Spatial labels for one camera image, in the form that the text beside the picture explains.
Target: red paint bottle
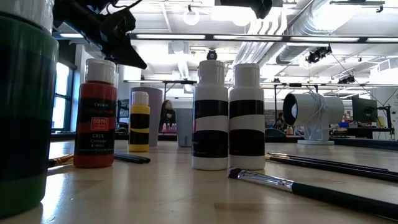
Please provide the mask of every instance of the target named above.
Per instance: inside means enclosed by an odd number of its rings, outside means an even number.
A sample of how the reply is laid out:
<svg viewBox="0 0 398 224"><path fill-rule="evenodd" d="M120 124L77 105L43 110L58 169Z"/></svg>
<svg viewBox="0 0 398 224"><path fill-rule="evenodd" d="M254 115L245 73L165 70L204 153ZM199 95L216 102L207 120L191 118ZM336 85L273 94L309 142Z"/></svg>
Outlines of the red paint bottle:
<svg viewBox="0 0 398 224"><path fill-rule="evenodd" d="M111 166L116 126L116 65L100 59L86 61L85 83L80 85L76 125L77 168Z"/></svg>

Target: desk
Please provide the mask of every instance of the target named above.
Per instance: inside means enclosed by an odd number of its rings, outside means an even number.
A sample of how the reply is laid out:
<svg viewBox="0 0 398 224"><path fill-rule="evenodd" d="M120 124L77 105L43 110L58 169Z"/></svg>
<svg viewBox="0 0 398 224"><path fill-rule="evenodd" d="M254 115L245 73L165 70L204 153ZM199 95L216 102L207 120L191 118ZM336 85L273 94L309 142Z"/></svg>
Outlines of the desk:
<svg viewBox="0 0 398 224"><path fill-rule="evenodd" d="M73 152L73 145L73 141L51 143L50 157ZM116 142L117 151L126 149L127 141ZM394 151L278 143L267 143L266 150L398 170L398 153ZM115 161L112 167L102 169L50 169L42 204L0 223L392 223L227 179L226 171L193 170L190 148L177 148L176 142L159 142L157 148L140 155L150 157L150 164ZM262 172L398 203L395 183L273 162L267 162Z"/></svg>
<svg viewBox="0 0 398 224"><path fill-rule="evenodd" d="M346 128L348 136L373 139L373 132L390 132L388 128Z"/></svg>

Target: yellow paint bottle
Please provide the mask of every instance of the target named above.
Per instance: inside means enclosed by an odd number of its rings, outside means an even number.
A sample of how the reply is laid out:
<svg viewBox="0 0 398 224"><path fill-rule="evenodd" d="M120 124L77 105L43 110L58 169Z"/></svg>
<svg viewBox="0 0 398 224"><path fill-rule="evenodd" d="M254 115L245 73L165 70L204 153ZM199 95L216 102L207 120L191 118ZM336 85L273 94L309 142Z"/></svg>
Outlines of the yellow paint bottle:
<svg viewBox="0 0 398 224"><path fill-rule="evenodd" d="M149 150L149 115L148 93L134 91L130 107L129 151L147 152Z"/></svg>

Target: window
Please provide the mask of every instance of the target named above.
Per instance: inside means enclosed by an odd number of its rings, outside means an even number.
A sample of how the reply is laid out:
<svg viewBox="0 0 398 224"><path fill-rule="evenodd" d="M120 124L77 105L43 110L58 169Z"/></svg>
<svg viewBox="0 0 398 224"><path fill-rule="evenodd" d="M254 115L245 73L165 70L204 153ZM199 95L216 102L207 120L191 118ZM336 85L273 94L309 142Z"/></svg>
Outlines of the window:
<svg viewBox="0 0 398 224"><path fill-rule="evenodd" d="M55 79L55 95L52 111L52 129L69 131L72 104L73 70L68 66L57 63L57 77Z"/></svg>

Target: white paint bottle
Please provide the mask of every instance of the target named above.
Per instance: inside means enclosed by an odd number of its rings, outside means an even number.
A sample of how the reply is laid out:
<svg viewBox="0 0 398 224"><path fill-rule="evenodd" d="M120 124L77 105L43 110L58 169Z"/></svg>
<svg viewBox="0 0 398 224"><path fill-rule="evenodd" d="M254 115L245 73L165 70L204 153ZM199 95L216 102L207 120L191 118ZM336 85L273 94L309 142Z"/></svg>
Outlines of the white paint bottle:
<svg viewBox="0 0 398 224"><path fill-rule="evenodd" d="M228 166L228 89L225 65L200 62L199 82L193 92L192 167L223 170Z"/></svg>
<svg viewBox="0 0 398 224"><path fill-rule="evenodd" d="M265 166L264 91L258 64L234 67L229 92L229 166L260 170Z"/></svg>

